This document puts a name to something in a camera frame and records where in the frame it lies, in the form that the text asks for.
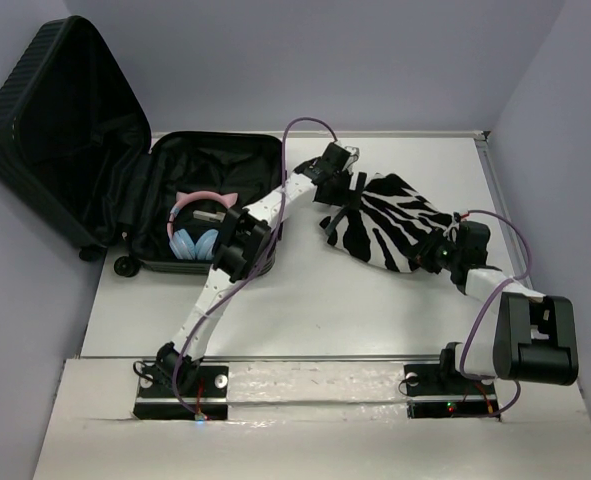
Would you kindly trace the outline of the grey checkered long box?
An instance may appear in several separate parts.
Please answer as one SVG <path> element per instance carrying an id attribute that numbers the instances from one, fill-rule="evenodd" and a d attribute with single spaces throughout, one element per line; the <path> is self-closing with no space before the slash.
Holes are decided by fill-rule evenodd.
<path id="1" fill-rule="evenodd" d="M 224 220 L 226 213 L 194 210 L 192 212 L 192 215 L 195 220 L 211 223 L 221 223 Z"/>

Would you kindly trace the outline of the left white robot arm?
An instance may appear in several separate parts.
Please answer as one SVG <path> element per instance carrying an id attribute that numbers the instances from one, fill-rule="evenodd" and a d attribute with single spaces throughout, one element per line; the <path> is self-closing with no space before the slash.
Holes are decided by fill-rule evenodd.
<path id="1" fill-rule="evenodd" d="M 228 209 L 215 242 L 206 283 L 186 321 L 157 352 L 155 375 L 177 398 L 190 392 L 209 340 L 231 299 L 259 275 L 284 220 L 314 197 L 314 191 L 352 173 L 359 149 L 339 142 L 300 164 L 258 201 Z"/>

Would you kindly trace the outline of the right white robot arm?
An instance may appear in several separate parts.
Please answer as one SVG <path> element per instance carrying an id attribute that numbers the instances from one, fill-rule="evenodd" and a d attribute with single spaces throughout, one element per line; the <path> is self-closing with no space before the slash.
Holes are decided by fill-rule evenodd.
<path id="1" fill-rule="evenodd" d="M 463 221 L 449 232 L 431 233 L 412 256 L 428 272 L 447 271 L 462 294 L 481 302 L 466 339 L 442 349 L 437 384 L 448 392 L 471 380 L 573 384 L 579 358 L 572 302 L 489 265 L 489 240 L 486 225 Z"/>

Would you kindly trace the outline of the black hard-shell suitcase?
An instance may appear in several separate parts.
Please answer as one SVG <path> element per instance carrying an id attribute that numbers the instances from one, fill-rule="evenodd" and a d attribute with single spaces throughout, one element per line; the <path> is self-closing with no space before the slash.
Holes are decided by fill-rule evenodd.
<path id="1" fill-rule="evenodd" d="M 0 89 L 0 181 L 84 261 L 124 244 L 116 265 L 205 274 L 180 260 L 166 221 L 180 192 L 234 193 L 252 204 L 281 183 L 271 135 L 175 131 L 148 119 L 97 28 L 70 16 L 43 24 Z"/>

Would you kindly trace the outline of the zebra print pouch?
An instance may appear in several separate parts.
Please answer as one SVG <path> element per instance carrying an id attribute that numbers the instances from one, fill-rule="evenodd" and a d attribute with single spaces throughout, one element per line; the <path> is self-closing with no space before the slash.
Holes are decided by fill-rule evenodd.
<path id="1" fill-rule="evenodd" d="M 397 174 L 368 175 L 358 211 L 346 205 L 323 217 L 326 243 L 367 265 L 410 274 L 417 250 L 434 229 L 448 230 L 451 214 L 438 210 Z"/>

